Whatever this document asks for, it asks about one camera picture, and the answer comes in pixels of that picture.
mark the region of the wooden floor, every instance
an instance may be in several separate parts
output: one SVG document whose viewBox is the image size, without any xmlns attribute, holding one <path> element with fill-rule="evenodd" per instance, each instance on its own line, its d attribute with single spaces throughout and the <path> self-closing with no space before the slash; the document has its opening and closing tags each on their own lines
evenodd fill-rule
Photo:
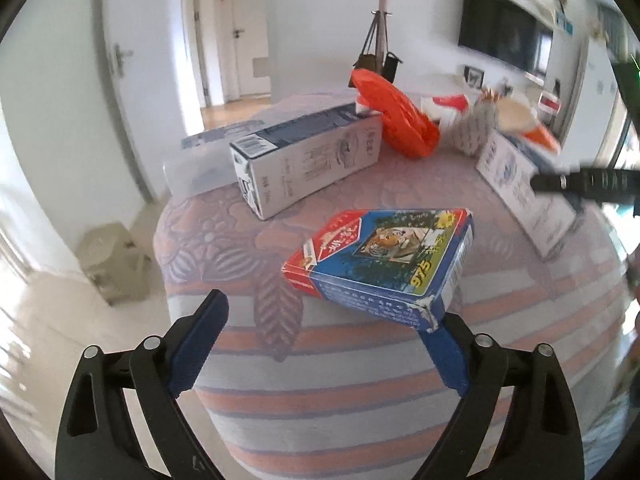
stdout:
<svg viewBox="0 0 640 480">
<path fill-rule="evenodd" d="M 238 101 L 231 101 L 225 105 L 201 108 L 202 121 L 205 130 L 212 130 L 227 124 L 239 123 L 251 118 L 260 110 L 271 106 L 270 97 L 246 97 Z"/>
</svg>

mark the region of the plastic stool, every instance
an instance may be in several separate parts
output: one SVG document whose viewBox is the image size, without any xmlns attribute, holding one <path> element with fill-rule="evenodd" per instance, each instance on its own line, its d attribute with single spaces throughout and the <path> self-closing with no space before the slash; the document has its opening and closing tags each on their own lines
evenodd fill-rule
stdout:
<svg viewBox="0 0 640 480">
<path fill-rule="evenodd" d="M 117 300 L 142 300 L 149 294 L 145 261 L 150 258 L 119 223 L 107 224 L 84 235 L 78 260 L 85 275 L 111 304 Z"/>
</svg>

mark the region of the orange bag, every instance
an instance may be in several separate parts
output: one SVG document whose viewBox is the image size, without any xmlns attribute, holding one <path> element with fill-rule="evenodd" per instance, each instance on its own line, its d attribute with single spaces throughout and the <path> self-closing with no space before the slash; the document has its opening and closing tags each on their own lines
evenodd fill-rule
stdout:
<svg viewBox="0 0 640 480">
<path fill-rule="evenodd" d="M 382 112 L 382 138 L 409 158 L 431 155 L 440 142 L 440 130 L 401 91 L 382 76 L 357 68 L 351 80 L 362 98 L 358 102 Z"/>
</svg>

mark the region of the white box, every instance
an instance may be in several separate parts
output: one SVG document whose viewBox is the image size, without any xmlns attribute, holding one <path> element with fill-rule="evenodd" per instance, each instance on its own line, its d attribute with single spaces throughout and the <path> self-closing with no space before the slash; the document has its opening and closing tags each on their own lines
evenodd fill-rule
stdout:
<svg viewBox="0 0 640 480">
<path fill-rule="evenodd" d="M 355 103 L 270 126 L 231 142 L 242 196 L 262 219 L 378 161 L 382 116 Z"/>
<path fill-rule="evenodd" d="M 582 221 L 583 210 L 579 200 L 571 204 L 560 194 L 533 192 L 531 177 L 540 170 L 553 171 L 553 165 L 525 141 L 494 132 L 476 168 L 516 217 L 538 253 L 543 258 L 558 254 L 564 237 Z"/>
</svg>

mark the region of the black bag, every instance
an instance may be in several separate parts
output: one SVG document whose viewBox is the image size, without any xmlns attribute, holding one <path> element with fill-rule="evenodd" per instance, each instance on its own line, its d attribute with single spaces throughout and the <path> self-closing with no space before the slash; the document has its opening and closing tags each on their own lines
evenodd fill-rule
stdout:
<svg viewBox="0 0 640 480">
<path fill-rule="evenodd" d="M 376 33 L 378 31 L 378 22 L 380 20 L 380 13 L 376 12 L 373 16 L 373 21 L 371 22 L 371 26 L 369 27 L 369 32 L 367 33 L 367 37 L 364 40 L 364 45 L 362 46 L 362 52 L 358 56 L 358 60 L 353 65 L 354 68 L 365 68 L 367 70 L 371 70 L 376 74 L 378 72 L 378 62 L 376 60 L 376 54 L 370 54 L 371 45 L 373 44 L 373 39 L 376 37 Z M 349 88 L 355 88 L 353 81 L 351 78 L 349 79 Z"/>
<path fill-rule="evenodd" d="M 386 29 L 386 16 L 385 16 L 385 40 L 386 40 L 386 57 L 385 62 L 382 65 L 382 73 L 380 74 L 387 81 L 392 83 L 396 79 L 396 71 L 398 70 L 398 64 L 402 63 L 396 54 L 389 50 L 389 33 Z"/>
</svg>

